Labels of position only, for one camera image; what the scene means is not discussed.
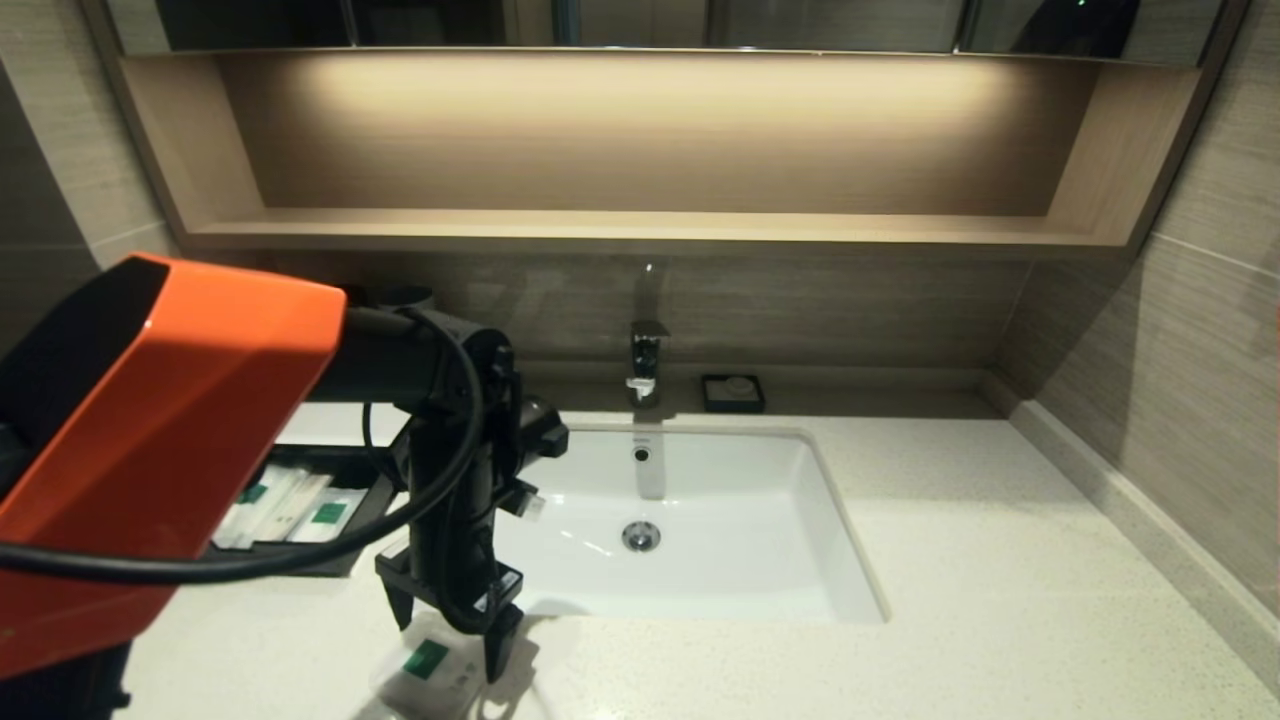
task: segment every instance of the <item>sink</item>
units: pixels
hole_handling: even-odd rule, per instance
[[[884,621],[801,437],[575,429],[521,477],[545,505],[495,544],[531,615]]]

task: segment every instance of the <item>open shelf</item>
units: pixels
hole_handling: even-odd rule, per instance
[[[1097,246],[1046,218],[553,210],[282,209],[188,233],[205,249],[503,252],[819,252],[841,246]],[[358,246],[351,238],[360,238]]]
[[[1120,255],[1204,92],[1194,68],[955,55],[357,50],[110,69],[179,245],[200,249]]]

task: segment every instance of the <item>sink drain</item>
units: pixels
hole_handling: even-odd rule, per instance
[[[649,552],[658,547],[659,542],[662,542],[662,532],[653,523],[636,520],[622,528],[622,544],[627,546],[627,550]]]

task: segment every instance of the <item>quartz countertop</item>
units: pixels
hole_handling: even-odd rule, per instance
[[[527,623],[485,717],[1254,719],[1280,705],[1187,601],[974,396],[869,416],[680,414],[668,430],[814,443],[883,625],[566,616]],[[282,442],[358,443],[358,406],[305,405]],[[374,434],[403,415],[379,407]],[[566,413],[626,428],[622,413]],[[398,633],[366,551],[347,579],[180,589],[134,643],[118,717],[394,717],[370,678]]]

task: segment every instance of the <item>black soap dish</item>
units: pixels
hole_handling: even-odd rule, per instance
[[[755,375],[703,375],[708,413],[764,413],[764,388]]]

